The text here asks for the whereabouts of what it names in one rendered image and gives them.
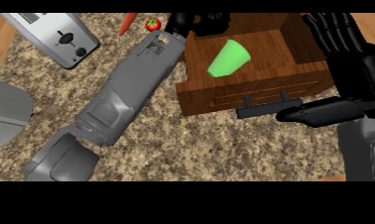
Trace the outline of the green plastic cup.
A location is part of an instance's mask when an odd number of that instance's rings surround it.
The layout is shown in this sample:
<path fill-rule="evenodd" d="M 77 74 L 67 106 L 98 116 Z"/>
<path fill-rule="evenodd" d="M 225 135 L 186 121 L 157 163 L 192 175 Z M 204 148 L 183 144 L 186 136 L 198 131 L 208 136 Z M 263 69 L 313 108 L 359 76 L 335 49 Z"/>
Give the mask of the green plastic cup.
<path fill-rule="evenodd" d="M 232 75 L 250 60 L 251 55 L 245 47 L 235 40 L 228 40 L 210 64 L 208 74 L 213 77 Z"/>

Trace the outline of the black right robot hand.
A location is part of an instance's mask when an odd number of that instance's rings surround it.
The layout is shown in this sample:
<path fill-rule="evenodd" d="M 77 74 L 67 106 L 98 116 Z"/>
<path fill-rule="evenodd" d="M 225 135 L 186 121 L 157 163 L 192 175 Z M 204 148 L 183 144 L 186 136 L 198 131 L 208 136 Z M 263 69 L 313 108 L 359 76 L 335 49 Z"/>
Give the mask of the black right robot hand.
<path fill-rule="evenodd" d="M 318 128 L 375 119 L 375 45 L 366 42 L 349 13 L 310 13 L 301 19 L 325 55 L 338 96 L 284 109 L 278 121 Z"/>

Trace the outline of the brown wooden drawer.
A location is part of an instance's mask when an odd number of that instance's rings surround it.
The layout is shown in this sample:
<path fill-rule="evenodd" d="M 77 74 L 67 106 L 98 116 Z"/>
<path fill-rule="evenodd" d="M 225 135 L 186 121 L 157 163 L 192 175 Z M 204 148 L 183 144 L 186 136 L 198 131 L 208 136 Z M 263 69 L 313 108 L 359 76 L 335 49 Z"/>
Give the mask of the brown wooden drawer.
<path fill-rule="evenodd" d="M 328 70 L 251 80 L 241 77 L 194 80 L 176 84 L 176 92 L 185 116 L 217 112 L 245 106 L 244 98 L 253 104 L 279 102 L 282 91 L 290 98 L 313 96 L 334 85 Z"/>
<path fill-rule="evenodd" d="M 188 36 L 185 82 L 214 78 L 208 75 L 208 66 L 228 40 L 235 40 L 251 54 L 251 60 L 229 75 L 232 77 L 245 74 L 251 80 L 260 80 L 330 71 L 309 27 L 297 13 L 237 13 L 223 34 Z"/>

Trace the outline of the orange carrot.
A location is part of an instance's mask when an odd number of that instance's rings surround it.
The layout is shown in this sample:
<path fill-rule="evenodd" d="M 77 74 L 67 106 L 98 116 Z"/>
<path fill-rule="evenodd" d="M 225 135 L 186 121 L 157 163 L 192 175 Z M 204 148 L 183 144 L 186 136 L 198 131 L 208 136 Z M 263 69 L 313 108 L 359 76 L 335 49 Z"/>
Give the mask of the orange carrot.
<path fill-rule="evenodd" d="M 136 16 L 138 16 L 138 13 L 126 13 L 124 18 L 123 18 L 123 24 L 121 24 L 121 27 L 118 30 L 120 36 L 123 36 L 123 34 L 126 33 L 126 31 L 135 21 Z"/>

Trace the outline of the silver toaster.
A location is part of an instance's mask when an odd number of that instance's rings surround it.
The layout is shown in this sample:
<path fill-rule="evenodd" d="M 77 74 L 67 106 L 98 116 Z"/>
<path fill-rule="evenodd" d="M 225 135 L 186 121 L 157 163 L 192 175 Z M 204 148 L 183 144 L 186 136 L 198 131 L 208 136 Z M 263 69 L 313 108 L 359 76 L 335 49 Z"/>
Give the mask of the silver toaster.
<path fill-rule="evenodd" d="M 25 39 L 65 69 L 73 69 L 99 46 L 74 13 L 3 13 Z"/>

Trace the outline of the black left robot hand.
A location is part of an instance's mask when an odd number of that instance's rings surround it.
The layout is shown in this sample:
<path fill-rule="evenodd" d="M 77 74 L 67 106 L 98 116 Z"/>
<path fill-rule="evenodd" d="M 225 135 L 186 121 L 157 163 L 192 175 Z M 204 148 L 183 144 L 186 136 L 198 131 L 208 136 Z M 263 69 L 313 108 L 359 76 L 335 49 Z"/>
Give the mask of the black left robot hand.
<path fill-rule="evenodd" d="M 229 25 L 229 13 L 172 13 L 164 31 L 183 37 L 194 32 L 198 37 L 206 37 L 223 34 Z"/>

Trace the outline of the brown wooden drawer front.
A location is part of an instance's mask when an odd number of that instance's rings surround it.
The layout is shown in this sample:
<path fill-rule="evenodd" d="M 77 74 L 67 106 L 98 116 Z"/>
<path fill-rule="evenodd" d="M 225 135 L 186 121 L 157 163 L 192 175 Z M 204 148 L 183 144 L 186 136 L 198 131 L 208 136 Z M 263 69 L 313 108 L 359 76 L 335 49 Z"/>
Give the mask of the brown wooden drawer front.
<path fill-rule="evenodd" d="M 176 84 L 176 92 L 185 116 L 217 112 L 245 106 L 244 98 L 253 104 L 279 102 L 282 91 L 290 98 L 313 96 L 334 85 L 328 70 L 251 80 L 241 77 L 194 80 Z"/>

